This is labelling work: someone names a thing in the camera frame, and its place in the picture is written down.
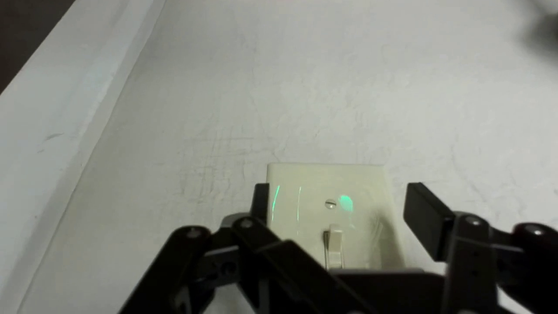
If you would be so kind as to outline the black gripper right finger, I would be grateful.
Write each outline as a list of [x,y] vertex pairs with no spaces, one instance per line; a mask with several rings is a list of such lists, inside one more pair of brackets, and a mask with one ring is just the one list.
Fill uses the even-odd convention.
[[511,232],[450,210],[424,184],[408,184],[405,224],[434,262],[445,262],[443,314],[506,314],[497,290],[532,314],[558,314],[558,231],[521,222]]

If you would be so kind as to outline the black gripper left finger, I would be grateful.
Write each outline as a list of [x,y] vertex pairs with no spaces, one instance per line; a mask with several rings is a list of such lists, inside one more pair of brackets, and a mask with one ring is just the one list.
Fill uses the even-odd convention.
[[225,217],[216,232],[176,229],[119,314],[202,314],[229,285],[256,314],[373,314],[352,288],[267,227],[269,192],[269,184],[256,184],[251,210]]

